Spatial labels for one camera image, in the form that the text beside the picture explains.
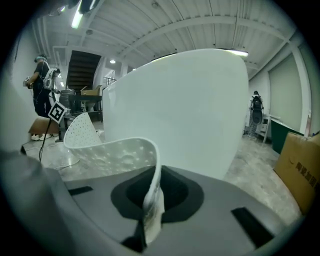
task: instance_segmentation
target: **ceiling light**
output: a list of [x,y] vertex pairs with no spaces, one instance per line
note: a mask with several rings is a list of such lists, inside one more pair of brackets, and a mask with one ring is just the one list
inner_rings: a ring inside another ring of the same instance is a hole
[[76,12],[75,12],[75,15],[73,17],[72,24],[71,24],[71,27],[74,28],[74,29],[78,28],[79,23],[80,23],[80,21],[82,19],[82,16],[83,16],[83,14],[80,14],[80,12],[79,12],[79,8],[80,8],[80,5],[81,5],[81,2],[82,1],[80,1],[79,5],[78,5],[78,7],[76,9]]
[[242,50],[227,50],[226,49],[226,51],[233,53],[235,55],[243,56],[243,57],[247,57],[249,55],[249,53],[247,51],[242,51]]

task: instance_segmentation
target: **black cable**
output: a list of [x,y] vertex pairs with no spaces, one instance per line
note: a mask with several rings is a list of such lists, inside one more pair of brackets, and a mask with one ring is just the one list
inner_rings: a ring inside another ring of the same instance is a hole
[[40,148],[40,150],[39,150],[39,161],[40,161],[40,163],[41,163],[42,152],[43,152],[43,150],[44,150],[44,145],[45,145],[45,141],[46,141],[46,137],[47,137],[47,133],[48,133],[48,130],[49,130],[51,121],[52,121],[52,119],[50,118],[48,127],[46,128],[46,131],[45,131],[45,134],[44,134],[44,139],[43,139],[42,146],[41,146],[41,148]]

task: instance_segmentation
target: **cardboard box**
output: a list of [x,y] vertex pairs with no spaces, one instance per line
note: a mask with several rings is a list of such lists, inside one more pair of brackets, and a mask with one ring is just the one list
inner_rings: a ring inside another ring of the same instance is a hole
[[87,96],[99,96],[100,95],[100,87],[102,85],[98,85],[94,90],[85,90],[86,87],[83,87],[81,89],[81,95],[87,95]]
[[320,190],[320,134],[307,139],[289,132],[274,171],[306,214]]

